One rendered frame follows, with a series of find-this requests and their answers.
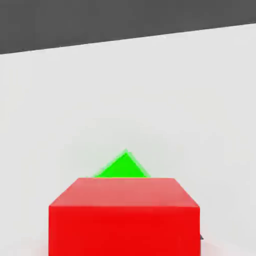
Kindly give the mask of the small red cube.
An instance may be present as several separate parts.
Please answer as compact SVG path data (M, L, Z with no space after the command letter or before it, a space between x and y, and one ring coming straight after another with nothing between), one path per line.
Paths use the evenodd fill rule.
M48 256L201 256L200 207L173 178L79 178L49 205Z

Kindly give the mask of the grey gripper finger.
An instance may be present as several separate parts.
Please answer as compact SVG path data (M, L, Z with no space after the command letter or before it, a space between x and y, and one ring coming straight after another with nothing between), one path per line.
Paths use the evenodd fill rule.
M200 235L200 256L225 256L224 250Z

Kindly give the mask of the small green cube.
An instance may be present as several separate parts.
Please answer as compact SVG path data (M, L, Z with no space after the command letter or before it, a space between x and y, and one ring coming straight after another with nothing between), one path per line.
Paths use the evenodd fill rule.
M150 178L151 176L127 149L123 150L106 166L101 168L94 178Z

